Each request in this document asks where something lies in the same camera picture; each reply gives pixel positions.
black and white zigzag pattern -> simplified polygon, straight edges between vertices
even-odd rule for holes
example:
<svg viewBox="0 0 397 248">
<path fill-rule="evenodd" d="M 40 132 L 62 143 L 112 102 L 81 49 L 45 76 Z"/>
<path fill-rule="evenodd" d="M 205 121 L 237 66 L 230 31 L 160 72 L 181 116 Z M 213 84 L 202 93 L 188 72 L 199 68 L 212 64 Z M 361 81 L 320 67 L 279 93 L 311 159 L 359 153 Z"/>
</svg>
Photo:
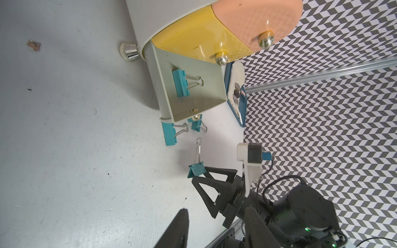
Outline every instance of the black and white zigzag pattern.
<svg viewBox="0 0 397 248">
<path fill-rule="evenodd" d="M 246 85 L 305 75 L 397 54 L 396 0 L 303 0 L 290 35 L 243 58 Z"/>
<path fill-rule="evenodd" d="M 393 67 L 249 95 L 245 142 L 262 143 L 275 157 L 260 189 L 300 175 L 335 204 L 354 244 L 396 240 L 396 81 Z M 296 184 L 280 182 L 267 197 L 279 199 Z M 397 245 L 371 240 L 362 247 Z"/>
</svg>

black cable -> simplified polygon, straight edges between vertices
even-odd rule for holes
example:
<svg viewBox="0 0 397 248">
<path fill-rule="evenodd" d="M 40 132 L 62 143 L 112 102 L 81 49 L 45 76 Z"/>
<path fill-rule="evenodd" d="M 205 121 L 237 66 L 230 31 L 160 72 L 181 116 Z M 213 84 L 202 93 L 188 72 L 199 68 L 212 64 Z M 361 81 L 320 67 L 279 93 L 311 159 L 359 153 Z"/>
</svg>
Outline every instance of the black cable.
<svg viewBox="0 0 397 248">
<path fill-rule="evenodd" d="M 262 177 L 263 177 L 264 175 L 266 175 L 267 173 L 269 173 L 269 171 L 270 171 L 272 168 L 273 168 L 273 156 L 272 156 L 272 162 L 271 162 L 271 164 L 270 164 L 269 169 L 268 169 L 267 171 L 265 171 L 264 173 L 262 173 Z M 259 210 L 258 210 L 258 190 L 259 190 L 259 185 L 260 185 L 260 183 L 262 182 L 262 179 L 260 179 L 260 180 L 258 181 L 258 186 L 256 187 L 255 204 L 256 204 L 256 211 L 257 211 L 257 213 L 259 213 Z"/>
<path fill-rule="evenodd" d="M 268 206 L 269 203 L 266 201 L 267 199 L 266 199 L 266 197 L 265 197 L 265 191 L 266 191 L 267 189 L 269 189 L 271 186 L 273 186 L 273 185 L 275 185 L 276 183 L 278 183 L 279 181 L 282 181 L 282 180 L 284 180 L 284 179 L 289 179 L 289 178 L 297 178 L 297 179 L 299 179 L 299 180 L 301 181 L 301 184 L 306 184 L 306 182 L 303 180 L 303 178 L 300 177 L 300 176 L 298 176 L 298 175 L 283 176 L 283 177 L 280 177 L 279 179 L 274 180 L 274 181 L 271 182 L 269 185 L 267 185 L 267 186 L 263 189 L 263 191 L 262 191 L 262 199 L 263 199 L 263 201 L 265 202 L 265 204 L 266 204 L 267 207 L 270 207 L 270 206 Z"/>
<path fill-rule="evenodd" d="M 364 239 L 363 241 L 361 241 L 360 243 L 358 243 L 358 245 L 356 245 L 356 247 L 358 247 L 360 244 L 364 243 L 365 241 L 368 241 L 368 240 L 371 240 L 371 239 L 376 239 L 376 238 L 379 238 L 379 239 L 386 239 L 386 240 L 393 241 L 393 242 L 396 242 L 396 243 L 397 243 L 397 241 L 395 241 L 395 240 L 393 240 L 393 239 L 390 239 L 390 238 L 373 237 L 373 238 Z"/>
<path fill-rule="evenodd" d="M 244 221 L 243 221 L 243 223 L 241 223 L 241 232 L 243 233 L 243 235 L 244 235 L 244 237 L 245 237 L 245 232 L 244 232 L 244 230 L 243 230 L 243 225 L 244 225 Z"/>
</svg>

binder clip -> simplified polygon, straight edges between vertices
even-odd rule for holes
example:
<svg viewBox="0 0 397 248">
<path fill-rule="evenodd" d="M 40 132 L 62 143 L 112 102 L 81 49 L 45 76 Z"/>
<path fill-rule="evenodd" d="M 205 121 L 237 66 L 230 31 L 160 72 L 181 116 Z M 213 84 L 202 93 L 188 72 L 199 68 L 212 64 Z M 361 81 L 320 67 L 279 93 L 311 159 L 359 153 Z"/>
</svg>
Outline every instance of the binder clip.
<svg viewBox="0 0 397 248">
<path fill-rule="evenodd" d="M 183 133 L 183 132 L 189 132 L 189 127 L 187 126 L 186 123 L 183 125 L 175 125 L 173 123 L 161 123 L 163 125 L 163 132 L 164 132 L 164 138 L 166 140 L 166 146 L 173 146 L 176 144 L 176 137 Z M 175 132 L 174 127 L 186 127 L 186 129 L 180 130 L 179 132 Z"/>
<path fill-rule="evenodd" d="M 207 132 L 208 127 L 204 125 L 204 122 L 202 121 L 202 115 L 195 115 L 192 118 L 187 120 L 188 122 L 192 122 L 192 129 L 196 130 L 197 132 L 200 132 L 200 127 L 203 125 L 205 127 L 204 132 Z"/>
<path fill-rule="evenodd" d="M 202 79 L 202 77 L 199 77 L 197 79 L 187 77 L 185 74 L 185 71 L 182 71 L 181 69 L 176 69 L 175 71 L 172 71 L 172 76 L 174 78 L 176 93 L 177 93 L 178 97 L 189 96 L 189 89 L 193 88 L 197 85 L 199 85 L 201 87 L 204 86 L 204 80 Z M 191 80 L 195 80 L 195 81 L 201 80 L 201 84 L 196 82 L 195 85 L 188 86 L 186 79 L 191 79 Z"/>
<path fill-rule="evenodd" d="M 204 168 L 204 162 L 200 161 L 200 153 L 201 153 L 201 141 L 202 139 L 198 137 L 196 139 L 196 154 L 195 154 L 195 161 L 193 162 L 192 165 L 189 165 L 189 174 L 187 175 L 187 178 L 192 178 L 193 176 L 200 176 L 204 173 L 207 173 L 207 170 Z M 198 151 L 198 163 L 196 163 L 196 157 L 197 157 L 197 151 Z"/>
</svg>

chrome knob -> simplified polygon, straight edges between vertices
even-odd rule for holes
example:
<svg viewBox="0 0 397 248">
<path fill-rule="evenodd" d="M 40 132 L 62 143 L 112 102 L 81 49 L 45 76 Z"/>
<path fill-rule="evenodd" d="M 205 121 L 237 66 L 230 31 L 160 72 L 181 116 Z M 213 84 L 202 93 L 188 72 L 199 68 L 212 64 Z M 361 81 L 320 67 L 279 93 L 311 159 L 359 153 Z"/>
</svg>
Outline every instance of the chrome knob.
<svg viewBox="0 0 397 248">
<path fill-rule="evenodd" d="M 266 31 L 259 35 L 258 45 L 264 50 L 269 50 L 269 48 L 274 43 L 274 33 L 272 31 Z"/>
<path fill-rule="evenodd" d="M 215 54 L 215 62 L 220 66 L 227 64 L 228 60 L 229 56 L 227 55 L 226 51 Z"/>
<path fill-rule="evenodd" d="M 122 43 L 120 45 L 120 54 L 127 61 L 137 60 L 141 57 L 138 53 L 138 45 L 132 43 Z"/>
<path fill-rule="evenodd" d="M 200 119 L 201 115 L 195 115 L 191 119 L 192 121 L 198 121 Z"/>
</svg>

binder clip wire handle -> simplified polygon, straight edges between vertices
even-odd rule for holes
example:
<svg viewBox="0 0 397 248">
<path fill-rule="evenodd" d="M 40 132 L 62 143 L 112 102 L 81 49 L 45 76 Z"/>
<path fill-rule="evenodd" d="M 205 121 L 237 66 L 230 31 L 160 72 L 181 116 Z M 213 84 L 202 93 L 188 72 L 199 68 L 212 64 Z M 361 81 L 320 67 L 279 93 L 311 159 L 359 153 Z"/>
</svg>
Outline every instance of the binder clip wire handle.
<svg viewBox="0 0 397 248">
<path fill-rule="evenodd" d="M 186 129 L 182 129 L 179 132 L 177 132 L 174 137 L 178 136 L 183 132 L 187 132 L 187 133 L 189 132 L 189 126 L 186 123 L 184 123 L 183 125 L 174 125 L 174 127 L 186 127 Z"/>
<path fill-rule="evenodd" d="M 197 151 L 198 151 L 198 163 L 201 163 L 201 161 L 200 161 L 201 141 L 202 141 L 202 138 L 201 138 L 201 137 L 198 137 L 198 138 L 196 139 L 196 146 L 197 146 L 197 147 L 196 147 L 195 161 L 194 161 L 193 164 L 196 164 Z"/>
<path fill-rule="evenodd" d="M 203 125 L 205 127 L 204 132 L 207 132 L 208 127 L 204 124 L 204 122 L 201 120 L 201 125 Z"/>
<path fill-rule="evenodd" d="M 199 78 L 195 79 L 195 78 L 192 78 L 192 77 L 185 76 L 185 78 L 186 78 L 186 79 L 191 79 L 191 80 L 194 80 L 194 81 L 201 80 L 201 84 L 196 82 L 195 85 L 192 85 L 192 86 L 188 87 L 187 89 L 193 88 L 193 87 L 195 87 L 195 86 L 197 86 L 197 85 L 198 85 L 198 86 L 201 86 L 201 87 L 204 86 L 204 80 L 202 79 L 202 77 L 199 77 Z"/>
</svg>

